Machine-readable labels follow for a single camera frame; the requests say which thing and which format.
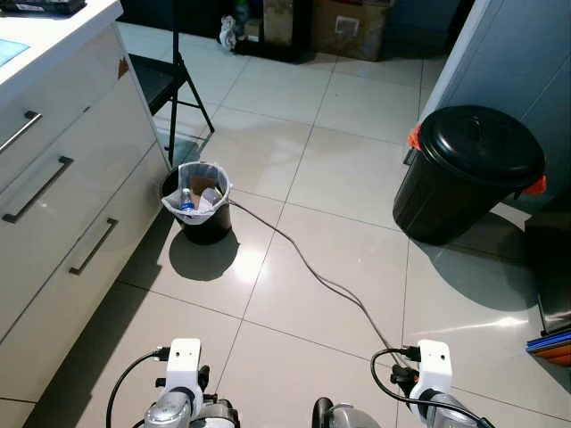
white cabinet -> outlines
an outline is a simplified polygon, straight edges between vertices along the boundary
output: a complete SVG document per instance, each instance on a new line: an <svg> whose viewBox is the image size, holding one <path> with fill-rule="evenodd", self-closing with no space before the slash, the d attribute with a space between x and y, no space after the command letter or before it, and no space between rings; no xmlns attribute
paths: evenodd
<svg viewBox="0 0 571 428"><path fill-rule="evenodd" d="M154 141L126 74L0 194L0 340Z"/></svg>
<svg viewBox="0 0 571 428"><path fill-rule="evenodd" d="M123 56L114 30L108 28L0 111L0 192L112 90ZM23 129L27 131L18 136Z"/></svg>
<svg viewBox="0 0 571 428"><path fill-rule="evenodd" d="M2 428L20 428L26 422L34 405L19 401L0 399L0 422Z"/></svg>
<svg viewBox="0 0 571 428"><path fill-rule="evenodd" d="M126 56L113 24L0 111L2 428L25 422L161 207L169 167ZM43 117L11 138L26 111Z"/></svg>
<svg viewBox="0 0 571 428"><path fill-rule="evenodd" d="M165 170L155 144L6 336L0 397L39 399L159 211Z"/></svg>

cardboard box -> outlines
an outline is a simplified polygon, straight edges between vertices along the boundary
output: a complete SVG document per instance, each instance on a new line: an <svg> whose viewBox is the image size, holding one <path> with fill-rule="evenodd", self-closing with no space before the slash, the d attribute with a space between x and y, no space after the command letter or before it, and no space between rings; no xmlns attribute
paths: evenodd
<svg viewBox="0 0 571 428"><path fill-rule="evenodd" d="M377 61L390 4L382 0L315 0L313 47L329 54Z"/></svg>

tile floor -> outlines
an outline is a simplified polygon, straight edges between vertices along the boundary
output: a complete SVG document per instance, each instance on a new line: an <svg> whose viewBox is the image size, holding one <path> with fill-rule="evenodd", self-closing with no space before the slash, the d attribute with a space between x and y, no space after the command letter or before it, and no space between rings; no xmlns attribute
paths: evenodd
<svg viewBox="0 0 571 428"><path fill-rule="evenodd" d="M120 30L130 51L168 57L164 32ZM320 54L294 66L190 36L181 51L217 132L197 139L207 136L202 118L182 107L178 161L223 165L232 197L356 292L392 343L448 342L453 393L498 428L571 426L569 372L524 352L541 329L521 259L525 214L499 205L442 248L409 240L393 222L405 137L443 60ZM168 107L155 120L164 134ZM365 317L324 290L285 239L234 207L231 215L233 232L211 247L188 242L169 216L157 218L28 426L101 426L112 383L134 357L196 336L212 370L209 391L232 400L243 426L308 427L314 400L327 395L384 428L420 427L373 384L368 358L381 343ZM163 370L146 363L128 378L115 426L141 417ZM379 372L388 380L386 366ZM29 412L30 404L0 406Z"/></svg>

black bucket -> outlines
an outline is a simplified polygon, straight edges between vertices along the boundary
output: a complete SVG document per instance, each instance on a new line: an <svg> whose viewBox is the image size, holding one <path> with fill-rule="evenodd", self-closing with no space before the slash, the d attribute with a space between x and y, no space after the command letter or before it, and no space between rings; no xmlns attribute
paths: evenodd
<svg viewBox="0 0 571 428"><path fill-rule="evenodd" d="M178 189L178 169L173 169L161 185L161 197L168 196ZM230 205L225 203L201 225L190 226L177 218L189 241L199 245L217 243L232 229L230 222Z"/></svg>

black wire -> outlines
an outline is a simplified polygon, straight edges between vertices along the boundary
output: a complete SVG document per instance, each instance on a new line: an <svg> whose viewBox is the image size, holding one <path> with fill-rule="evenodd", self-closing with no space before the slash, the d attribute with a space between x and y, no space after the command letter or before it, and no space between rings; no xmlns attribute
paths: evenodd
<svg viewBox="0 0 571 428"><path fill-rule="evenodd" d="M373 321L372 316L368 313L367 308L365 307L365 305L363 304L363 302L359 299L359 297L357 297L357 295L355 295L354 292L352 292L351 290L349 290L348 288L344 287L343 285L340 285L338 283L336 283L335 281L332 281L330 279L325 278L324 276L322 276L320 273L318 273L310 264L309 261L307 261L307 259L305 259L305 256L303 255L302 251L300 250L300 248L297 246L297 243L295 243L294 239L289 236L288 234L286 234L285 232L282 232L281 230L279 230L277 227L273 226L272 224L270 224L269 222L267 222L266 220L264 220L263 218L259 217L258 215L254 214L253 212L251 212L250 210L248 210L247 208L243 207L242 205L240 205L238 202L229 201L232 205L237 206L237 208L239 208L240 210L244 210L245 212L247 212L248 214L250 214L252 217L256 218L258 221L260 221L261 223L263 223L264 225L266 225L267 227L269 227L270 229L273 229L274 231L276 231L277 233L279 233L280 235L282 235L287 241L290 242L290 244L292 244L295 248L295 250L297 251L297 253L299 254L300 258L302 259L303 264L306 266L306 268L311 272L311 274L313 276L315 276L315 278L322 284L324 285L329 291L334 292L335 294L338 294L339 296L343 297L344 299L347 299L348 301L350 301L351 303L355 304L357 307L359 307L359 309L363 312L363 314L365 314L365 317L367 317L367 320L369 321L369 323L371 324L371 326L373 327L373 330L375 330L375 333L377 333L377 336L379 337L379 339L381 340L381 342L386 346L386 348L391 348L391 344L389 343L389 341L383 336L383 334L381 333L380 329L377 327L377 325L375 324L375 321ZM334 287L337 287L339 290L343 290L344 292L346 292L347 294L344 294L343 292L340 292L339 290L336 290ZM391 354L391 357L393 357L393 360L396 364L403 364L407 367L409 367L409 364L407 364L407 362L403 359L403 358L397 358L394 356L394 354Z"/></svg>
<svg viewBox="0 0 571 428"><path fill-rule="evenodd" d="M145 361L146 359L156 357L156 356L157 356L157 351L154 350L152 352L144 354L142 357L137 358L135 361L133 361L129 365L129 367L127 367L125 369L123 374L117 380L117 382L115 383L115 386L113 386L113 390L111 392L111 395L109 396L109 401L107 403L107 413L105 414L105 428L112 428L111 424L112 424L113 402L115 401L115 396L117 395L117 391L119 390L119 387L121 386L121 384L123 383L123 381L125 380L127 375L129 374L129 372L131 370L133 370L137 365L139 365L140 363Z"/></svg>
<svg viewBox="0 0 571 428"><path fill-rule="evenodd" d="M383 383L378 378L377 371L375 369L376 368L375 364L376 364L377 358L381 357L384 354L403 353L404 351L405 350L397 350L395 348L388 348L386 350L380 350L379 352L376 352L375 355L373 355L373 358L371 359L371 374L373 375L373 379L375 380L375 383L377 384L377 386L385 394L387 394L388 396L390 396L394 399L402 401L403 403L416 404L418 406L432 406L432 407L447 408L449 410L453 410L454 412L461 413L462 415L469 417L470 419L473 419L474 421L478 422L478 426L481 426L480 423L482 423L483 418L476 416L475 414L473 414L472 412L470 412L466 408L454 406L453 404L441 403L438 401L427 401L425 399L410 399L408 397L403 397L401 395L395 394L394 392L389 390L386 386L384 386ZM490 424L487 420L485 420L485 422L486 422L485 426L489 426L490 428L493 428L493 425Z"/></svg>

